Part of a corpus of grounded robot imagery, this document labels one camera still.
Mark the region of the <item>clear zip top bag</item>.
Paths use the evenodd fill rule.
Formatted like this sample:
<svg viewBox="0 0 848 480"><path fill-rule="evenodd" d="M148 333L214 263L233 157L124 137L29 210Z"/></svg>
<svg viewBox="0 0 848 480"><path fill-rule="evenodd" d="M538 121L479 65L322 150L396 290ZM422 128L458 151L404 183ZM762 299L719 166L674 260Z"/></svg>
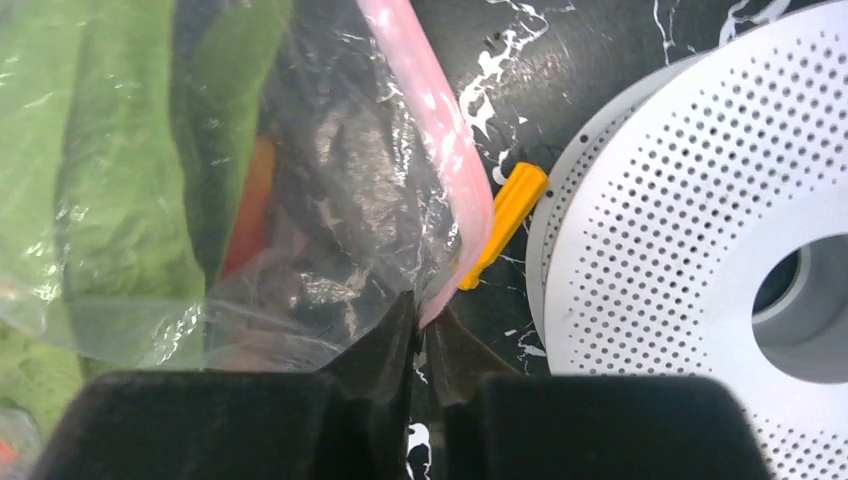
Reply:
<svg viewBox="0 0 848 480"><path fill-rule="evenodd" d="M1 475L394 475L494 201L408 1L1 5Z"/></svg>

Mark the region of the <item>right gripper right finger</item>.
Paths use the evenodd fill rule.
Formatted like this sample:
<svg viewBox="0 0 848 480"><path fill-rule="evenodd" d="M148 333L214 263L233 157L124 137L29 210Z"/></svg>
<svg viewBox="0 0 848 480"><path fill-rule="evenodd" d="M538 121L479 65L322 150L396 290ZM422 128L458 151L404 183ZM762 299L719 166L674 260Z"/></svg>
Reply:
<svg viewBox="0 0 848 480"><path fill-rule="evenodd" d="M444 479L769 477L716 381L524 375L450 311L423 335Z"/></svg>

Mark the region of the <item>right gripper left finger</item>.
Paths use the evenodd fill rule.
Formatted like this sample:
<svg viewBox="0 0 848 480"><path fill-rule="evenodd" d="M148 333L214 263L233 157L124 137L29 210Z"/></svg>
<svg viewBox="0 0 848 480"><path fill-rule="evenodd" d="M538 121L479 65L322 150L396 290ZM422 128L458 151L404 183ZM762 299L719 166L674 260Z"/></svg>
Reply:
<svg viewBox="0 0 848 480"><path fill-rule="evenodd" d="M416 305L313 373L118 371L89 382L34 479L400 479Z"/></svg>

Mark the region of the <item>orange toy fruit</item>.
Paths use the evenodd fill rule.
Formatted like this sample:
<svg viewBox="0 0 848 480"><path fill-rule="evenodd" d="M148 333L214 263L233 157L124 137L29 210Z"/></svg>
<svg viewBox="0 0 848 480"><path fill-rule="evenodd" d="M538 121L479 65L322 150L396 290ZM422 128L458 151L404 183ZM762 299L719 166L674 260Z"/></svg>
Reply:
<svg viewBox="0 0 848 480"><path fill-rule="evenodd" d="M266 136L258 137L229 241L222 278L239 271L266 247L267 215L275 167L274 142Z"/></svg>

